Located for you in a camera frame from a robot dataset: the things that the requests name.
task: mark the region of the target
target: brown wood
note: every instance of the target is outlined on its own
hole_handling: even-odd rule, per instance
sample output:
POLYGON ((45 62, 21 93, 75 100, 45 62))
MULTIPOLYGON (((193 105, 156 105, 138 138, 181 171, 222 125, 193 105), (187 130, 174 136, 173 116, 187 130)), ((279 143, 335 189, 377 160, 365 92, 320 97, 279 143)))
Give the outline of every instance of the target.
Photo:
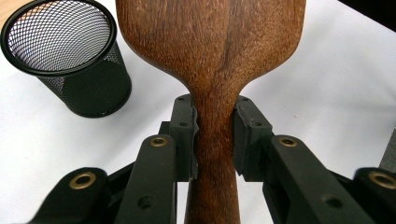
POLYGON ((131 49, 179 79, 198 110, 186 223, 239 223, 232 113, 239 92, 299 43, 305 0, 116 0, 131 49))

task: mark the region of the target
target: white table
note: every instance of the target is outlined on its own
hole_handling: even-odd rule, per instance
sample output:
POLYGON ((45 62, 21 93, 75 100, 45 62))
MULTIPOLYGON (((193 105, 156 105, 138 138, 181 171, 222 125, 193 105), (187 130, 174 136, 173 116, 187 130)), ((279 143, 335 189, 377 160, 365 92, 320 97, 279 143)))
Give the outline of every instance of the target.
MULTIPOLYGON (((116 17, 114 1, 101 0, 116 17)), ((169 120, 187 93, 140 60, 118 36, 134 84, 118 112, 84 119, 38 79, 0 56, 0 223, 27 222, 69 172, 112 174, 134 161, 141 142, 169 120)), ((396 34, 335 0, 307 0, 303 37, 283 65, 250 83, 249 97, 274 132, 302 139, 336 173, 378 166, 396 124, 396 34)), ((269 223, 262 185, 238 179, 242 223, 269 223)), ((178 223, 187 184, 179 184, 178 223)))

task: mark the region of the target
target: mesh pencil cup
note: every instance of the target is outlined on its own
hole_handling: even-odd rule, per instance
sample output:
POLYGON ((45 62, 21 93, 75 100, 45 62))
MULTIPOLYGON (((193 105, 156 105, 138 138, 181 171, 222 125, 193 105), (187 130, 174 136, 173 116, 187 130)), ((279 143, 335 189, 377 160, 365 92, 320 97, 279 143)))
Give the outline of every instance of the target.
POLYGON ((37 0, 8 18, 1 49, 71 111, 100 118, 120 109, 132 89, 116 37, 114 18, 95 1, 37 0))

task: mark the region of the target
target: black clamp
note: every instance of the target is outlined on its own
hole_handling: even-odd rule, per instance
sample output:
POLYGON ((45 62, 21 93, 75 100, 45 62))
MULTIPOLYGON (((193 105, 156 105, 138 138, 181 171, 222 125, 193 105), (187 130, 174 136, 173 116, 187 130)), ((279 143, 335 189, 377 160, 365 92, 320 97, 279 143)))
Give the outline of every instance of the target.
MULTIPOLYGON (((350 180, 328 171, 304 142, 274 135, 243 96, 233 129, 235 170, 263 183, 275 223, 394 223, 396 174, 363 168, 350 180)), ((171 121, 142 143, 136 162, 110 176, 97 168, 66 175, 30 223, 176 223, 177 182, 197 176, 197 131, 191 97, 177 97, 171 121)))

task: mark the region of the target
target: brass grommet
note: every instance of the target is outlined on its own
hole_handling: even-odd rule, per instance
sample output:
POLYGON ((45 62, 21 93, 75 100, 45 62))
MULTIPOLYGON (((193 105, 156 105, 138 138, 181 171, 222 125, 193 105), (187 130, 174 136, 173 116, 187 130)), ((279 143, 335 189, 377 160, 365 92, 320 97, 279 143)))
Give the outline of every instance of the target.
POLYGON ((392 176, 377 172, 377 171, 372 171, 369 173, 369 178, 375 182, 377 185, 386 188, 386 189, 396 189, 396 179, 394 179, 392 176))
POLYGON ((71 189, 85 189, 93 184, 96 180, 96 175, 92 172, 85 172, 76 175, 69 183, 71 189))
POLYGON ((168 144, 168 140, 164 137, 154 137, 149 143, 154 147, 163 147, 168 144))
POLYGON ((296 147, 297 142, 291 138, 288 137, 281 137, 279 138, 280 144, 282 144, 285 147, 296 147))

